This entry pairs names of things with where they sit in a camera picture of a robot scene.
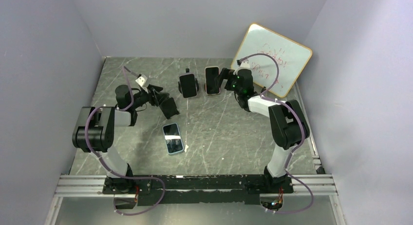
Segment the yellow framed whiteboard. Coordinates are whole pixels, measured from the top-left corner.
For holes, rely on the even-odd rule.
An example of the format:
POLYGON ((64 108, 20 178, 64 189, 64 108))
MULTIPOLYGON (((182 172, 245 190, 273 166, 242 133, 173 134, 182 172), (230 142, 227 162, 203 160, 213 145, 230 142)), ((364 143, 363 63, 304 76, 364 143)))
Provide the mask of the yellow framed whiteboard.
POLYGON ((247 59, 253 82, 281 98, 287 96, 313 54, 310 48, 253 23, 230 68, 238 69, 237 60, 257 53, 247 59))

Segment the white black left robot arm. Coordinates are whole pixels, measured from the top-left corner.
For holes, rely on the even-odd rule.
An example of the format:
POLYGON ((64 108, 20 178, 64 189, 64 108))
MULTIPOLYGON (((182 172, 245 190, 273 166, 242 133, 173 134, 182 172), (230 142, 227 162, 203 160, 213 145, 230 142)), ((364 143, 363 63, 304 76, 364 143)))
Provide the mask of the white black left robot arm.
POLYGON ((106 178, 103 194, 148 193, 152 180, 145 176, 135 179, 130 165, 113 147, 115 127, 133 127, 137 121, 137 108, 150 104, 159 107, 166 119, 179 114, 175 100, 162 87, 149 85, 115 89, 117 104, 108 107, 82 107, 72 134, 73 145, 94 155, 104 166, 106 178))

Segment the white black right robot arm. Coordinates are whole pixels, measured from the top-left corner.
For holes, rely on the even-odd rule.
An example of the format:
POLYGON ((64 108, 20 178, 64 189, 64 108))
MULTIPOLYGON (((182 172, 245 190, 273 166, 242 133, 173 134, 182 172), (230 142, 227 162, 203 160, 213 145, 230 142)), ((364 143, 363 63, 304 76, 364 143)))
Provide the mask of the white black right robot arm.
POLYGON ((276 146, 270 162, 264 168, 263 188, 269 193, 274 193, 290 177, 287 168, 293 153, 309 137, 308 124, 300 104, 296 100, 284 102, 256 92, 249 69, 235 71, 223 68, 213 79, 213 87, 219 89, 224 80, 227 81, 225 89, 234 92, 242 109, 269 118, 276 146))

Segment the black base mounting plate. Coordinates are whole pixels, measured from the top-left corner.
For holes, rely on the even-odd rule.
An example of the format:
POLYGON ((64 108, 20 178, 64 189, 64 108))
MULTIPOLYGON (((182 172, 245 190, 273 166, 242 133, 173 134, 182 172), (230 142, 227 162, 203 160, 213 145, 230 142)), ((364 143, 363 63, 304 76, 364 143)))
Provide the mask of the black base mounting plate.
POLYGON ((160 204, 261 203, 260 195, 293 193, 292 179, 266 187, 263 174, 233 175, 137 175, 135 180, 104 181, 102 194, 120 198, 131 196, 139 206, 160 204))

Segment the white cased phone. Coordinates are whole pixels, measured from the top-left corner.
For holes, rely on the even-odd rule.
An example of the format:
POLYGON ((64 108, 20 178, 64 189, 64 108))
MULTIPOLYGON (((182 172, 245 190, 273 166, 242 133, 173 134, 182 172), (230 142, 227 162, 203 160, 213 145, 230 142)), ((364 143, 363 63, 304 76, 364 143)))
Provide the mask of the white cased phone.
POLYGON ((220 87, 217 86, 216 78, 219 76, 219 67, 212 66, 205 68, 205 91, 208 95, 220 93, 220 87))

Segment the aluminium rail frame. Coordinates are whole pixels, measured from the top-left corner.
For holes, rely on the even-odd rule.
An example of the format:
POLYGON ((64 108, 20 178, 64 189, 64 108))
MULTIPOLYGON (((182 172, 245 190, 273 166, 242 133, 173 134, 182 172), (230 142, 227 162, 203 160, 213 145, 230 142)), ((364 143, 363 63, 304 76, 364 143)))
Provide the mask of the aluminium rail frame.
POLYGON ((119 209, 159 204, 232 203, 263 205, 273 211, 286 196, 328 196, 337 224, 346 223, 334 179, 326 174, 318 156, 316 174, 271 177, 263 174, 230 175, 137 175, 133 180, 112 180, 104 175, 62 175, 52 200, 46 224, 56 223, 65 197, 115 200, 119 209))

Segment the black folding phone stand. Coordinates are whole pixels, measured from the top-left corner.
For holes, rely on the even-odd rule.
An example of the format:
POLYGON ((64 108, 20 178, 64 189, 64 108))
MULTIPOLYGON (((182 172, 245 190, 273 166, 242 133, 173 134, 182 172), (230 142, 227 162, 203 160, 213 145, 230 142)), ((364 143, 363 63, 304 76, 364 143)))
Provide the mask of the black folding phone stand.
POLYGON ((166 119, 172 118, 174 115, 180 114, 179 111, 177 110, 177 106, 175 103, 174 98, 170 97, 164 100, 160 105, 159 105, 162 113, 164 114, 166 119))

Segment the blue cased phone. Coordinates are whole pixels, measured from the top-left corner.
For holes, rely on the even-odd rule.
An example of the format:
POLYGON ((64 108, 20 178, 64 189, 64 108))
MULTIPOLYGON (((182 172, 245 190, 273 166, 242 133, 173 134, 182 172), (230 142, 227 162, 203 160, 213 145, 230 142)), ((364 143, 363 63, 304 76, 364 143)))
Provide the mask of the blue cased phone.
POLYGON ((177 123, 163 126, 162 131, 169 155, 180 154, 185 150, 185 145, 177 123))

